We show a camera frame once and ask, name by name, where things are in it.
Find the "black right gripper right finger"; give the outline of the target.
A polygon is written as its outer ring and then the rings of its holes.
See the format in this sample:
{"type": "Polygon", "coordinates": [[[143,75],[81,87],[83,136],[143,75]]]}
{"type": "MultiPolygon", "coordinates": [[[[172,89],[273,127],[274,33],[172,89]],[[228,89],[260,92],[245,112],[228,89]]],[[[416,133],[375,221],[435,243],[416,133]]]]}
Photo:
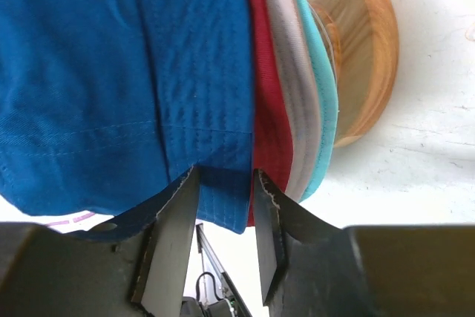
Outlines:
{"type": "Polygon", "coordinates": [[[254,173],[263,304],[271,316],[472,316],[472,225],[339,229],[254,173]]]}

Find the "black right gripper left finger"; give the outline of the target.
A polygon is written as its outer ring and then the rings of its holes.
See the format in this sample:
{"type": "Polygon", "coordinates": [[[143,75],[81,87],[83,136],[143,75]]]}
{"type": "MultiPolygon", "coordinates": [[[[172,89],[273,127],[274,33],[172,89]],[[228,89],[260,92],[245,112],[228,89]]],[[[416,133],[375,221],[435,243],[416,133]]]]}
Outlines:
{"type": "Polygon", "coordinates": [[[189,169],[88,231],[1,225],[3,316],[178,316],[200,193],[189,169]]]}

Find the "maroon bucket hat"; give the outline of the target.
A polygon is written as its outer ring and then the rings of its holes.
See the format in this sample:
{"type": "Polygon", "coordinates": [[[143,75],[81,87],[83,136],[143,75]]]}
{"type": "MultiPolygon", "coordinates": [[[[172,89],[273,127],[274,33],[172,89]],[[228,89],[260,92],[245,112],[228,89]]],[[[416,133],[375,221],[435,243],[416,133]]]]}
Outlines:
{"type": "Polygon", "coordinates": [[[255,49],[253,168],[264,170],[284,191],[293,159],[292,134],[274,53],[266,0],[249,0],[255,49]]]}

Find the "teal bucket hat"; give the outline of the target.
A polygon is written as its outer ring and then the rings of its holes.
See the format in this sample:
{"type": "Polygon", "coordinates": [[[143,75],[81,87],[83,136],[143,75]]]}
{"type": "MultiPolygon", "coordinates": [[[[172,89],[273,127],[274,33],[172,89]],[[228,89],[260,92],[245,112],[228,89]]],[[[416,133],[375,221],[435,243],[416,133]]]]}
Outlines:
{"type": "Polygon", "coordinates": [[[321,124],[320,144],[309,183],[300,200],[311,197],[324,179],[330,165],[338,123],[338,93],[331,60],[315,24],[316,12],[307,0],[296,0],[315,77],[321,124]]]}

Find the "grey bucket hat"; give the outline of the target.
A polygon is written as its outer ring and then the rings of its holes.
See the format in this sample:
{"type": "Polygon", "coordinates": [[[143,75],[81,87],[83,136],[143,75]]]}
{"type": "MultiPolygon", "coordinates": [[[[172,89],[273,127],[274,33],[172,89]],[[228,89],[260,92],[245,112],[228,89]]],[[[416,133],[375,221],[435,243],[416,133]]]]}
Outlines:
{"type": "Polygon", "coordinates": [[[293,159],[285,193],[298,202],[310,184],[321,141],[318,94],[296,0],[266,3],[292,135],[293,159]]]}

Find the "blue bucket hat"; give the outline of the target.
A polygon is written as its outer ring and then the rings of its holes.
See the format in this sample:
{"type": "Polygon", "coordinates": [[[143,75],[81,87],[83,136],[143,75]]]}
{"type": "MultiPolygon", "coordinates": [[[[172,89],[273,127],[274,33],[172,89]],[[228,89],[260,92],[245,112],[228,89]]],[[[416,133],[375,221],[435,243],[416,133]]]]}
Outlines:
{"type": "Polygon", "coordinates": [[[1,196],[118,215],[200,169],[197,216],[247,225],[249,0],[1,0],[1,196]]]}

